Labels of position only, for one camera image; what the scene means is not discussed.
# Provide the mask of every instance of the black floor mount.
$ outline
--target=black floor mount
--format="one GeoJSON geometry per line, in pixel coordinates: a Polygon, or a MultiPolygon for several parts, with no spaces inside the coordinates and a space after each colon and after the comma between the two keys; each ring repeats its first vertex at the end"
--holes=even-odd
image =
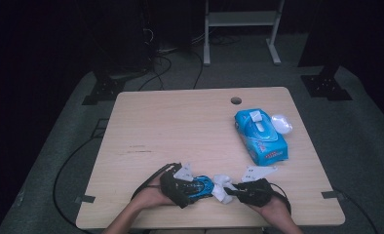
{"type": "Polygon", "coordinates": [[[82,105],[96,105],[98,101],[116,100],[116,97],[123,91],[126,84],[124,80],[112,80],[110,82],[97,82],[89,96],[86,96],[82,105]]]}
{"type": "Polygon", "coordinates": [[[109,74],[110,72],[107,69],[95,69],[95,86],[91,94],[85,97],[82,105],[96,105],[99,101],[116,100],[116,97],[123,92],[126,82],[143,76],[147,72],[147,69],[142,69],[133,72],[126,71],[122,73],[121,71],[115,74],[109,74]]]}
{"type": "Polygon", "coordinates": [[[301,76],[301,80],[311,97],[327,98],[328,100],[352,100],[348,92],[342,89],[334,79],[335,71],[328,72],[325,67],[319,75],[301,76]]]}

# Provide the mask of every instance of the metal stand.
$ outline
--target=metal stand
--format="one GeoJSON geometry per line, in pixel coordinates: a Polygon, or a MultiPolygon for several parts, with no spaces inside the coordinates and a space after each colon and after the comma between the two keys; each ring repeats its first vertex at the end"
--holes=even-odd
{"type": "Polygon", "coordinates": [[[95,86],[89,96],[86,96],[82,105],[96,105],[98,101],[116,100],[116,97],[123,91],[127,81],[142,76],[147,70],[135,73],[128,72],[120,79],[112,79],[105,67],[95,66],[95,86]]]}
{"type": "Polygon", "coordinates": [[[328,100],[351,100],[346,90],[341,89],[334,79],[338,65],[326,65],[319,75],[302,75],[301,79],[311,97],[328,100]]]}
{"type": "Polygon", "coordinates": [[[204,44],[204,65],[211,64],[210,55],[210,27],[211,26],[251,26],[269,25],[273,26],[271,38],[266,40],[274,64],[281,64],[280,57],[275,49],[275,38],[280,24],[285,0],[280,0],[277,11],[264,12],[216,12],[211,13],[209,0],[205,6],[205,44],[204,44]]]}

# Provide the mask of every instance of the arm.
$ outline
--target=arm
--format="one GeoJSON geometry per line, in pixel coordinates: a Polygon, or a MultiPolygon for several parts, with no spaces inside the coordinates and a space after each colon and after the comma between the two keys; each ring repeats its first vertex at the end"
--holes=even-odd
{"type": "Polygon", "coordinates": [[[277,197],[272,196],[271,201],[263,206],[249,205],[251,209],[259,213],[272,226],[285,234],[302,234],[301,229],[294,223],[286,205],[277,197]]]}
{"type": "Polygon", "coordinates": [[[159,176],[153,179],[149,185],[154,187],[146,187],[141,190],[104,229],[103,234],[126,234],[143,209],[173,205],[171,199],[161,192],[159,176]]]}

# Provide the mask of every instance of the black stand leg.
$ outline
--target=black stand leg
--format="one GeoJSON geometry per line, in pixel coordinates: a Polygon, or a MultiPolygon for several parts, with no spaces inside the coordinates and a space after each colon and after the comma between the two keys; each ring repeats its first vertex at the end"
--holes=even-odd
{"type": "Polygon", "coordinates": [[[96,84],[91,94],[85,97],[82,105],[96,105],[98,101],[116,100],[116,97],[123,92],[127,81],[140,77],[147,72],[146,70],[137,72],[124,72],[122,70],[122,74],[119,76],[123,76],[123,78],[112,79],[109,72],[107,72],[108,66],[110,64],[105,63],[101,58],[95,59],[92,68],[96,77],[96,84]]]}
{"type": "Polygon", "coordinates": [[[311,97],[328,100],[351,100],[346,90],[342,89],[334,79],[339,65],[326,65],[319,75],[302,75],[301,79],[311,97]]]}
{"type": "Polygon", "coordinates": [[[261,229],[261,234],[269,234],[269,232],[268,232],[268,228],[266,228],[266,227],[262,227],[262,229],[261,229]]]}

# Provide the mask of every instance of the table hole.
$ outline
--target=table hole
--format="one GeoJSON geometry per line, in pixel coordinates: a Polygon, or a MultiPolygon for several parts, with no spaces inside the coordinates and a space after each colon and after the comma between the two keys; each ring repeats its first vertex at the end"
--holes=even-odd
{"type": "Polygon", "coordinates": [[[231,103],[233,104],[241,104],[243,101],[239,97],[232,97],[231,103]]]}

